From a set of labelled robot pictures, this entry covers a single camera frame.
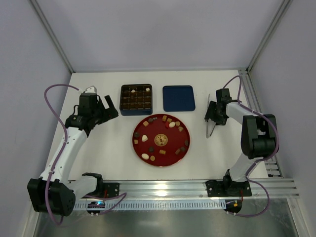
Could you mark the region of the metal tongs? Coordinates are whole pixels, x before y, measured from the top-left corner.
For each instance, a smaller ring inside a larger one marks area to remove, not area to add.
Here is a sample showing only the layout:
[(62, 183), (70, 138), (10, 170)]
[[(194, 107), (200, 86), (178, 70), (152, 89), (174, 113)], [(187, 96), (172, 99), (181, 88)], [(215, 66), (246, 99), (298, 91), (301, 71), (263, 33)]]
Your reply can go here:
[[(211, 94), (208, 95), (208, 100), (207, 100), (207, 109), (209, 107), (209, 104), (211, 102)], [(210, 138), (214, 132), (216, 123), (213, 122), (211, 119), (206, 120), (206, 138)]]

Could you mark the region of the blue box lid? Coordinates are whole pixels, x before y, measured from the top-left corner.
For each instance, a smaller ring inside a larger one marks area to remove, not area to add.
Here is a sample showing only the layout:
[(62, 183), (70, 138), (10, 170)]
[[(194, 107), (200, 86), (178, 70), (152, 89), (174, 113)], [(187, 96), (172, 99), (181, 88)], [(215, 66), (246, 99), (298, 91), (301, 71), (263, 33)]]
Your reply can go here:
[(165, 112), (192, 112), (195, 110), (195, 97), (191, 85), (167, 85), (162, 89)]

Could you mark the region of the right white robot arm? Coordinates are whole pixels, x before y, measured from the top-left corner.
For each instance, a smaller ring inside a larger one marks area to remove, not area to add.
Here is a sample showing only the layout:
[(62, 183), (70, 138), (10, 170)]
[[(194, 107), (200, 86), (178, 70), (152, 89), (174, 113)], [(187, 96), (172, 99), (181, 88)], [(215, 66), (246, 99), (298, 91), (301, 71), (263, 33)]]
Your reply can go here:
[(204, 117), (207, 138), (210, 138), (216, 127), (226, 125), (228, 119), (234, 119), (242, 126), (242, 153), (222, 180), (206, 181), (207, 195), (250, 197), (249, 175), (260, 162), (273, 157), (279, 149), (276, 117), (247, 108), (239, 100), (232, 99), (229, 89), (223, 88), (216, 91), (216, 101), (208, 101)]

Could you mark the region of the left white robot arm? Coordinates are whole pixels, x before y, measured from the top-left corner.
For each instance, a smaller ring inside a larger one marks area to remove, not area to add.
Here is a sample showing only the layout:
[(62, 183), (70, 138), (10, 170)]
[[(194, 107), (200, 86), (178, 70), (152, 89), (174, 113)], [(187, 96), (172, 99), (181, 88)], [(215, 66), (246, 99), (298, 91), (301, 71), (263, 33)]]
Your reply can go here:
[(86, 172), (69, 183), (70, 171), (77, 155), (97, 125), (118, 117), (119, 113), (109, 95), (105, 96), (105, 108), (99, 95), (84, 92), (75, 105), (76, 114), (65, 121), (64, 135), (59, 150), (38, 179), (30, 179), (27, 190), (34, 211), (62, 217), (69, 216), (77, 200), (85, 197), (100, 197), (104, 193), (102, 175)]

